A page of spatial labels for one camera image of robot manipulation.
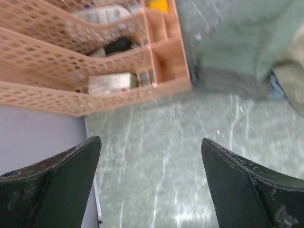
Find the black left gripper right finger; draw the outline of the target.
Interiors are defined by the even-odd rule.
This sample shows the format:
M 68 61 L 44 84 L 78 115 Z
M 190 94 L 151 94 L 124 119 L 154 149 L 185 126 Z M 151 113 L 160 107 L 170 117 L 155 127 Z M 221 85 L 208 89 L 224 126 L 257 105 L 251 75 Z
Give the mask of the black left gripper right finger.
M 221 228 L 302 228 L 304 181 L 204 138 L 201 156 Z

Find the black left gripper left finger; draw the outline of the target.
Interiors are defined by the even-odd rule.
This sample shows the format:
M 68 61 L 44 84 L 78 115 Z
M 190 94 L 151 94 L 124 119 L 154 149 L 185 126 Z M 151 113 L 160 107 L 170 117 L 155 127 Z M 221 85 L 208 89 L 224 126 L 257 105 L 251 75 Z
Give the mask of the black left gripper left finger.
M 2 228 L 79 228 L 101 152 L 93 136 L 0 177 Z

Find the blue and beige pillowcase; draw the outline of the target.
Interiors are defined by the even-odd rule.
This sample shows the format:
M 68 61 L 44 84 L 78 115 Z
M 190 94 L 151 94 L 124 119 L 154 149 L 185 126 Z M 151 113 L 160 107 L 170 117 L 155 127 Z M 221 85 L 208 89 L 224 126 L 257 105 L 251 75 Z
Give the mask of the blue and beige pillowcase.
M 177 10 L 195 88 L 286 98 L 303 114 L 303 1 L 179 0 Z

